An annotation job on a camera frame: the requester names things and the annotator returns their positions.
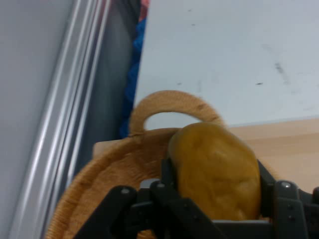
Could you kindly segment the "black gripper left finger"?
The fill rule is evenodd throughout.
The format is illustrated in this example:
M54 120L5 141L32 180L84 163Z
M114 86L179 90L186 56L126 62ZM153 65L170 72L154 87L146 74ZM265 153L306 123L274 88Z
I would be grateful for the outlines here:
M170 158L161 162L161 177L147 188L112 188L76 239L135 239L150 230L158 239L224 239L225 234L189 198L176 190Z

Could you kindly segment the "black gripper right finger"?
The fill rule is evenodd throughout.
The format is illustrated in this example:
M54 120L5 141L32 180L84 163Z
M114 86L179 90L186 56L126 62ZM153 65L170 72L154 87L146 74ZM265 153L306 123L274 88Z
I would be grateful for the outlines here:
M276 180L259 164L261 215L274 227L275 239L317 239L319 237L319 188L307 193L294 182Z

